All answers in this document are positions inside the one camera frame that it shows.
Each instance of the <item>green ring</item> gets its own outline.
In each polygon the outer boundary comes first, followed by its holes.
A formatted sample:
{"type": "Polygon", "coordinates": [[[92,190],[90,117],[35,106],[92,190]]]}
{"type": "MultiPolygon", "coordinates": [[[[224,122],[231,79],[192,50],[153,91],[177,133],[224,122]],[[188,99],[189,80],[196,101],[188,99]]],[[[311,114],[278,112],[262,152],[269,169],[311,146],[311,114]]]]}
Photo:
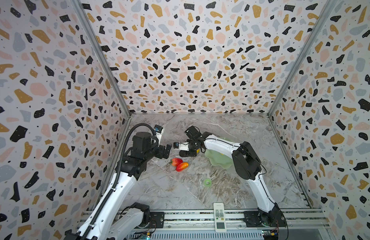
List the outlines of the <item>green ring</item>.
{"type": "Polygon", "coordinates": [[[204,179],[203,184],[204,184],[204,187],[211,187],[212,185],[211,179],[209,178],[204,179]]]}

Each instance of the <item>cable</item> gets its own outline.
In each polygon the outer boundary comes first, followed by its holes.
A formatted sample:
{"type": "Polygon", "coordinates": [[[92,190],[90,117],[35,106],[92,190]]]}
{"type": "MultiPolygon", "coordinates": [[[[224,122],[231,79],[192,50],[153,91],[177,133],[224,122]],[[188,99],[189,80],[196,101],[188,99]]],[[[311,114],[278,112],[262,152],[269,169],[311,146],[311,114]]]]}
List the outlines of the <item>cable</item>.
{"type": "Polygon", "coordinates": [[[157,229],[157,222],[156,222],[156,220],[154,220],[154,219],[152,219],[153,221],[154,221],[154,231],[153,232],[151,232],[150,234],[153,234],[155,231],[156,231],[156,229],[157,229]]]}
{"type": "MultiPolygon", "coordinates": [[[[261,173],[260,175],[259,175],[259,177],[261,176],[261,175],[264,175],[264,174],[266,174],[268,171],[266,170],[266,168],[264,167],[264,165],[262,165],[259,161],[257,161],[264,169],[265,169],[265,173],[261,173]]],[[[277,205],[277,204],[275,204],[272,200],[270,200],[270,198],[269,198],[269,196],[268,196],[268,194],[267,194],[267,192],[266,192],[266,190],[265,190],[265,188],[264,188],[264,185],[262,184],[262,181],[261,180],[259,180],[259,182],[261,183],[261,185],[262,185],[262,188],[264,189],[264,192],[265,192],[265,194],[266,194],[266,196],[268,197],[268,199],[269,199],[269,201],[271,201],[278,209],[279,209],[279,211],[282,213],[282,216],[284,217],[284,219],[285,219],[285,222],[287,222],[287,220],[286,220],[286,218],[285,218],[285,216],[284,216],[284,213],[281,211],[281,209],[279,208],[279,205],[277,205]]],[[[289,237],[289,227],[288,227],[288,223],[287,223],[287,238],[285,238],[284,240],[287,240],[288,239],[288,237],[289,237]]]]}
{"type": "Polygon", "coordinates": [[[122,210],[122,212],[121,212],[121,214],[120,214],[120,218],[122,218],[122,214],[124,213],[124,211],[126,210],[126,209],[129,209],[130,208],[130,206],[129,207],[126,207],[126,208],[124,208],[123,210],[122,210]]]}
{"type": "MultiPolygon", "coordinates": [[[[156,135],[156,132],[154,132],[153,128],[146,124],[146,123],[138,123],[136,125],[134,125],[130,131],[128,132],[128,134],[126,135],[125,137],[125,141],[124,141],[124,144],[122,146],[122,150],[121,150],[121,155],[120,155],[120,160],[117,162],[117,166],[116,166],[116,176],[115,176],[115,179],[114,179],[114,183],[112,185],[112,189],[115,189],[117,184],[118,184],[118,180],[120,179],[120,175],[121,175],[121,167],[122,167],[122,164],[124,163],[123,162],[123,159],[124,159],[124,154],[125,154],[125,150],[126,150],[126,146],[128,144],[128,141],[129,141],[129,138],[130,136],[132,135],[133,131],[140,127],[140,126],[145,126],[145,127],[148,127],[150,129],[150,131],[152,132],[153,136],[156,135]]],[[[101,213],[101,210],[103,209],[103,207],[105,206],[107,200],[109,199],[109,197],[111,196],[111,194],[113,193],[113,190],[110,190],[108,191],[108,193],[105,195],[104,199],[102,200],[100,206],[98,207],[96,213],[94,214],[93,218],[91,219],[88,227],[86,228],[85,232],[83,233],[82,235],[82,239],[86,239],[87,235],[89,234],[90,230],[91,230],[91,227],[94,225],[94,223],[96,222],[98,216],[100,215],[101,213]]]]}
{"type": "Polygon", "coordinates": [[[214,139],[214,138],[206,138],[205,140],[217,140],[217,141],[220,141],[220,142],[224,142],[226,144],[229,144],[230,146],[234,146],[234,147],[240,147],[240,146],[236,146],[236,145],[233,145],[233,144],[230,144],[229,142],[226,142],[226,141],[222,141],[220,139],[214,139]]]}

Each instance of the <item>wire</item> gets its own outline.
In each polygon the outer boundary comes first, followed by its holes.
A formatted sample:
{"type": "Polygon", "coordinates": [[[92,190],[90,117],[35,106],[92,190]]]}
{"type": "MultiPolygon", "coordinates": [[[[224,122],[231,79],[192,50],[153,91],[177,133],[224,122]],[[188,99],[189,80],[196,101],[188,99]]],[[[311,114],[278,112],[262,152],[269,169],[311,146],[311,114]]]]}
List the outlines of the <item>wire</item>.
{"type": "Polygon", "coordinates": [[[150,235],[151,235],[151,234],[153,234],[153,233],[156,231],[156,229],[157,229],[157,222],[156,222],[156,220],[151,219],[151,220],[149,221],[149,223],[150,223],[150,225],[149,225],[149,229],[148,229],[148,230],[146,230],[145,232],[142,232],[142,233],[136,233],[136,232],[135,232],[134,234],[139,234],[139,236],[138,236],[138,237],[135,237],[135,238],[133,238],[133,239],[140,239],[140,237],[142,236],[142,234],[148,233],[148,232],[149,232],[149,230],[150,230],[150,228],[152,227],[152,224],[153,224],[153,223],[151,222],[152,220],[154,221],[154,223],[155,223],[155,224],[154,224],[154,231],[153,231],[153,232],[151,232],[151,233],[150,233],[150,235]]]}
{"type": "Polygon", "coordinates": [[[222,141],[220,139],[214,139],[214,138],[206,138],[205,140],[217,140],[217,141],[220,141],[220,142],[224,142],[226,144],[229,144],[230,146],[234,146],[234,147],[240,147],[240,146],[236,146],[236,145],[233,145],[233,144],[230,144],[229,142],[226,142],[226,141],[222,141]]]}
{"type": "Polygon", "coordinates": [[[150,234],[153,234],[155,231],[156,231],[156,229],[157,229],[157,222],[156,222],[156,220],[154,220],[154,219],[152,219],[153,221],[154,221],[154,231],[153,232],[151,232],[150,234]]]}
{"type": "Polygon", "coordinates": [[[124,211],[126,210],[126,209],[129,209],[130,208],[130,206],[129,207],[126,207],[126,208],[124,208],[123,210],[122,210],[122,212],[121,212],[121,214],[120,214],[120,218],[122,218],[122,214],[124,213],[124,211]]]}
{"type": "MultiPolygon", "coordinates": [[[[262,165],[259,161],[257,161],[264,169],[265,169],[265,173],[261,173],[259,176],[261,176],[261,175],[264,175],[264,174],[266,174],[268,171],[266,170],[266,168],[264,167],[264,165],[262,165]]],[[[266,194],[266,196],[268,197],[268,199],[269,199],[269,201],[271,201],[275,206],[276,206],[276,208],[278,208],[279,209],[279,211],[282,213],[282,216],[284,217],[284,219],[285,219],[285,222],[287,222],[287,220],[286,220],[286,218],[285,218],[285,216],[284,216],[284,213],[281,211],[281,209],[279,208],[279,205],[277,205],[277,204],[275,204],[272,200],[270,200],[270,198],[269,198],[269,196],[268,196],[268,194],[267,194],[267,192],[266,192],[266,190],[265,190],[265,187],[264,187],[264,185],[262,184],[262,181],[261,180],[259,180],[259,182],[261,183],[261,185],[262,185],[262,188],[264,189],[264,191],[265,191],[265,194],[266,194]]],[[[288,239],[288,237],[289,237],[289,227],[288,227],[288,223],[287,223],[287,238],[285,238],[284,240],[287,240],[288,239]]]]}

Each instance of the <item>fake fruit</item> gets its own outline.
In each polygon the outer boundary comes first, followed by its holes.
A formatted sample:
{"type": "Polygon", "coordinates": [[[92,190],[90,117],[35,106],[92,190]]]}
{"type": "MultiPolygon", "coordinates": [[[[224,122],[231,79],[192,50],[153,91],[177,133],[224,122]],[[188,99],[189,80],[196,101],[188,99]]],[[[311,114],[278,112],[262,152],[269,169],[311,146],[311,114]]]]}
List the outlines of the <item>fake fruit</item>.
{"type": "Polygon", "coordinates": [[[172,159],[172,165],[175,166],[175,167],[178,166],[182,162],[183,162],[182,159],[179,159],[179,158],[173,158],[172,159]]]}
{"type": "Polygon", "coordinates": [[[189,164],[187,162],[183,162],[183,163],[180,163],[177,167],[176,167],[176,171],[178,172],[181,172],[182,170],[184,170],[185,168],[187,168],[189,166],[189,164]]]}

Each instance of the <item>metal frame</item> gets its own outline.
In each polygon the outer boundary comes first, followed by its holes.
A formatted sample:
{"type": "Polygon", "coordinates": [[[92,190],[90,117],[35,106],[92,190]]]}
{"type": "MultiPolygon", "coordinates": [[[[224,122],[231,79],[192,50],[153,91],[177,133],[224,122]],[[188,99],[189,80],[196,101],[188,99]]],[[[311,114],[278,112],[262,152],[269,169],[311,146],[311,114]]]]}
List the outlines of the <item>metal frame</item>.
{"type": "Polygon", "coordinates": [[[255,115],[268,117],[268,113],[131,113],[131,115],[255,115]]]}
{"type": "Polygon", "coordinates": [[[287,152],[287,149],[285,148],[284,144],[282,143],[281,139],[280,139],[280,136],[277,134],[277,131],[276,131],[276,126],[274,125],[274,122],[268,118],[268,122],[269,122],[269,125],[270,127],[272,128],[272,132],[274,133],[274,136],[276,137],[277,139],[277,142],[279,143],[279,146],[281,148],[281,151],[284,155],[284,158],[285,160],[287,161],[288,163],[288,166],[289,166],[289,169],[290,171],[292,172],[292,175],[293,177],[295,178],[295,181],[297,183],[297,186],[298,186],[298,189],[303,192],[304,196],[305,196],[305,199],[307,200],[307,203],[309,205],[310,208],[313,208],[311,202],[309,201],[309,197],[308,197],[308,193],[307,193],[307,190],[304,188],[304,185],[303,185],[303,182],[300,180],[300,178],[298,177],[298,174],[297,174],[297,171],[296,171],[296,168],[295,166],[293,165],[290,157],[288,156],[288,152],[287,152]]]}
{"type": "MultiPolygon", "coordinates": [[[[226,228],[227,233],[248,233],[258,230],[272,230],[272,227],[259,226],[256,228],[248,228],[244,222],[244,211],[257,211],[257,209],[225,209],[226,228]]],[[[329,223],[325,218],[321,209],[281,209],[284,213],[288,224],[288,229],[318,229],[324,240],[335,239],[330,229],[329,223]]],[[[87,218],[89,218],[92,211],[84,211],[82,219],[78,224],[80,227],[87,218]]],[[[215,233],[214,226],[214,212],[213,210],[150,210],[153,212],[164,212],[165,217],[162,219],[163,228],[157,229],[154,234],[176,234],[176,233],[204,233],[209,231],[215,233]]],[[[121,211],[118,211],[115,219],[120,218],[121,211]]],[[[131,239],[133,232],[140,232],[147,229],[134,229],[128,239],[131,239]]]]}
{"type": "Polygon", "coordinates": [[[276,96],[276,99],[273,101],[272,106],[270,106],[268,116],[272,116],[273,113],[276,111],[277,105],[282,99],[282,96],[287,91],[288,86],[292,82],[293,78],[295,77],[298,69],[300,68],[301,64],[305,60],[305,57],[308,53],[308,51],[313,46],[314,41],[316,40],[317,35],[320,33],[322,27],[324,26],[325,22],[327,21],[327,18],[329,17],[330,13],[332,12],[333,8],[335,7],[337,0],[327,0],[325,3],[323,9],[321,10],[320,16],[318,20],[315,23],[315,26],[313,27],[313,30],[311,34],[308,36],[308,39],[306,43],[304,44],[301,52],[297,56],[297,59],[292,66],[291,70],[288,73],[288,76],[285,80],[285,82],[282,84],[279,93],[276,96]]]}
{"type": "Polygon", "coordinates": [[[115,79],[114,79],[114,76],[113,76],[113,73],[108,65],[108,62],[106,61],[103,53],[102,53],[102,50],[101,50],[101,47],[99,45],[99,43],[97,42],[97,39],[96,39],[96,35],[93,31],[93,29],[91,28],[91,24],[89,23],[89,19],[86,17],[86,14],[85,14],[85,11],[82,7],[82,3],[80,0],[70,0],[70,2],[72,3],[72,8],[74,9],[75,13],[77,14],[77,18],[78,20],[81,22],[82,24],[82,28],[84,29],[84,31],[86,32],[86,35],[91,43],[91,46],[93,48],[93,51],[95,53],[95,55],[97,55],[98,57],[98,60],[100,62],[100,64],[102,65],[102,68],[105,72],[105,75],[106,77],[108,78],[113,90],[114,90],[114,94],[115,96],[117,97],[118,101],[120,102],[121,104],[121,107],[122,107],[122,110],[124,111],[125,113],[125,116],[127,118],[130,117],[130,111],[124,101],[124,98],[121,94],[121,91],[120,89],[118,88],[118,85],[117,83],[115,82],[115,79]]]}

